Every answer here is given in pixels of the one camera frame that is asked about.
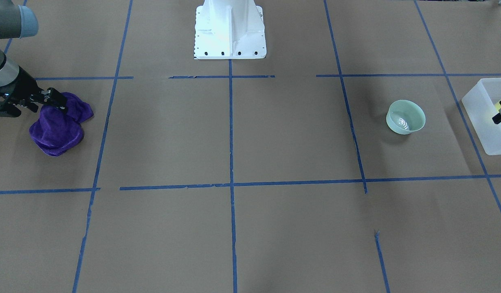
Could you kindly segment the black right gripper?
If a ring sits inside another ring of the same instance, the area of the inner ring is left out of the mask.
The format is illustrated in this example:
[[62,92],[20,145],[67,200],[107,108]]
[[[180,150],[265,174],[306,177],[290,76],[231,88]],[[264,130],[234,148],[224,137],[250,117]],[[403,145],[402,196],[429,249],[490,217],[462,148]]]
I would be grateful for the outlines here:
[[22,112],[18,106],[36,113],[39,106],[35,102],[38,101],[42,105],[49,105],[65,114],[68,112],[68,98],[65,95],[52,87],[46,90],[41,89],[37,81],[20,67],[17,77],[8,85],[0,87],[0,117],[19,117]]

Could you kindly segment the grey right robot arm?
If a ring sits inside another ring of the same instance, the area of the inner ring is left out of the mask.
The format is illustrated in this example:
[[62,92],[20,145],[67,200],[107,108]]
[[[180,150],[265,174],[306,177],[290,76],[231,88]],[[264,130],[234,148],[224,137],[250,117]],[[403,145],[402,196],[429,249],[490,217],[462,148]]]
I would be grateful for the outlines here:
[[39,105],[48,105],[67,113],[67,98],[55,88],[42,89],[37,81],[7,52],[13,39],[35,36],[39,23],[34,11],[25,4],[0,0],[0,117],[16,118],[21,108],[36,113]]

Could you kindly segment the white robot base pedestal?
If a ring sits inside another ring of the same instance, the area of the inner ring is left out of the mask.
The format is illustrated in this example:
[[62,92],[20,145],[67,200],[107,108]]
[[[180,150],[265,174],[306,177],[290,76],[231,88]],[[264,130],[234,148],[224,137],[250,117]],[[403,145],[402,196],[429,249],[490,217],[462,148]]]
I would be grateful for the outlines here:
[[195,17],[195,59],[266,58],[264,12],[255,1],[205,0]]

